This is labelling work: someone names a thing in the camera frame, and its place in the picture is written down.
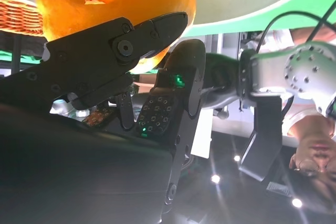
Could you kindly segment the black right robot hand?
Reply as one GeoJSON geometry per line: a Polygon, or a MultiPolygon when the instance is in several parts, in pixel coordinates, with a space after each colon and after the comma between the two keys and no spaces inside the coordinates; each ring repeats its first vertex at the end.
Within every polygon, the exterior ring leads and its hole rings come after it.
{"type": "Polygon", "coordinates": [[[124,18],[46,44],[1,79],[1,223],[160,223],[190,156],[205,71],[178,44],[133,116],[130,70],[183,33],[185,12],[124,18]]]}

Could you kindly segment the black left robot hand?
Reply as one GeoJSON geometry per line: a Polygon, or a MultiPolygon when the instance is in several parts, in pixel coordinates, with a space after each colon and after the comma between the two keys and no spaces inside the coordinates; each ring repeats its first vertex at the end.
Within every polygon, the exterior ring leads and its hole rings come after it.
{"type": "Polygon", "coordinates": [[[225,55],[206,53],[203,109],[221,109],[238,99],[239,61],[225,55]]]}

